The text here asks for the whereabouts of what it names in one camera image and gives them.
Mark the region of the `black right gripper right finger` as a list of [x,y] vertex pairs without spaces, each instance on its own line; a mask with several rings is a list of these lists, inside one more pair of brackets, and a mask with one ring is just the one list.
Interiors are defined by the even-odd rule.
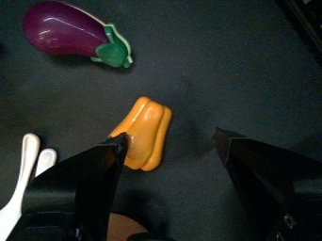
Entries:
[[222,128],[213,137],[254,241],[322,241],[322,162]]

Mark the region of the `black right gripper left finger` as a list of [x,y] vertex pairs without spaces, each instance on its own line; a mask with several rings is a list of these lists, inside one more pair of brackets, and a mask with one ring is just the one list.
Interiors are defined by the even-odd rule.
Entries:
[[121,134],[35,177],[7,241],[106,241],[126,153]]

